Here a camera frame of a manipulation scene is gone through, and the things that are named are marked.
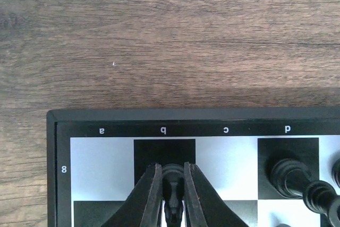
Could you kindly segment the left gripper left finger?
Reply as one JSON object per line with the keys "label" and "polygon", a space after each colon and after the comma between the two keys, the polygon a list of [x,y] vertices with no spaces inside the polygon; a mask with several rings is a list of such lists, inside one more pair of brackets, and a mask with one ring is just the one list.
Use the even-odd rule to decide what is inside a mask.
{"label": "left gripper left finger", "polygon": [[160,226],[163,200],[162,166],[150,165],[126,201],[103,226]]}

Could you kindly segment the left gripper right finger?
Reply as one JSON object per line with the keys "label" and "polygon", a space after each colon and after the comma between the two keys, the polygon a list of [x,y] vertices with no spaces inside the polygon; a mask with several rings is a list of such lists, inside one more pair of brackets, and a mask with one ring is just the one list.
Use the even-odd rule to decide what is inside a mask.
{"label": "left gripper right finger", "polygon": [[247,226],[221,199],[196,164],[184,163],[186,226]]}

